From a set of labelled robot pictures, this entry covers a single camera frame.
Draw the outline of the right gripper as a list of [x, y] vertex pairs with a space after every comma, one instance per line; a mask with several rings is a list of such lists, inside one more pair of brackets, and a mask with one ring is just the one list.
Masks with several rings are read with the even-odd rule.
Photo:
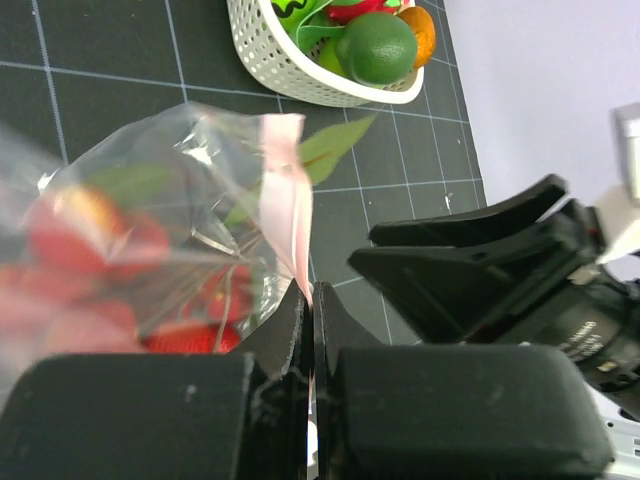
[[[520, 339], [562, 350], [636, 419], [639, 282], [607, 270], [613, 235], [602, 208], [559, 203], [566, 194], [566, 181], [550, 174], [481, 209], [379, 223], [369, 238], [382, 247], [358, 249], [348, 263], [429, 343], [519, 317]], [[526, 228], [542, 238], [501, 240]]]

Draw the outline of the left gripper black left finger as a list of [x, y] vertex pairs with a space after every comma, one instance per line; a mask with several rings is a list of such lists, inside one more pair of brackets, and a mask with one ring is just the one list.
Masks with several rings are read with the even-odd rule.
[[5, 479], [302, 479], [306, 300], [225, 355], [58, 355], [1, 415]]

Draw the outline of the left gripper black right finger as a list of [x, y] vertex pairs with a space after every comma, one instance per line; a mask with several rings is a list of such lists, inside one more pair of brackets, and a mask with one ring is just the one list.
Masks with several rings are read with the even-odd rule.
[[613, 449], [550, 346], [385, 345], [313, 294], [323, 479], [596, 479]]

